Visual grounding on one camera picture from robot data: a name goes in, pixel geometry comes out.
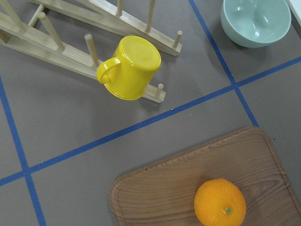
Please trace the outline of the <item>mint green bowl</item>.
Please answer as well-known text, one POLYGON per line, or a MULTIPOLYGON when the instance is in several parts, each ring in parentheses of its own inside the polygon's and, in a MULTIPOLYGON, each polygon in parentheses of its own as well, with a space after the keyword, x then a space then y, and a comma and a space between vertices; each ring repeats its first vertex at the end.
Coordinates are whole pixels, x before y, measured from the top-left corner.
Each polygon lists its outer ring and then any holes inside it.
POLYGON ((261 48, 288 33, 291 11, 285 0, 224 0, 221 24, 234 43, 261 48))

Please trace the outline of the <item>yellow mug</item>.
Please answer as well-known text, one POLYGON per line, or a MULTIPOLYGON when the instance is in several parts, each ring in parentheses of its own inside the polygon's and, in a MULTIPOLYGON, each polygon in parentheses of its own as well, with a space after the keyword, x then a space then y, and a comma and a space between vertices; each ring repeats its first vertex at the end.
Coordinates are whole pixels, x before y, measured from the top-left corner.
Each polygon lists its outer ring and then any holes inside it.
POLYGON ((161 55, 148 40, 126 36, 113 57, 97 68, 96 78, 114 96, 124 100, 141 98, 161 66, 161 55))

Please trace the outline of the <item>orange fruit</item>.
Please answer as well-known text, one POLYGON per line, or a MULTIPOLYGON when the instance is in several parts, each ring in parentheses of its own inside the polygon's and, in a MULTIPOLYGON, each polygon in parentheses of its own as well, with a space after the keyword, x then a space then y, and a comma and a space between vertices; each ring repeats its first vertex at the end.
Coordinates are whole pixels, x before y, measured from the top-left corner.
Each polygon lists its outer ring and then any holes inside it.
POLYGON ((246 201, 233 183, 213 179, 198 188, 194 211, 204 226, 240 226, 246 217, 246 201))

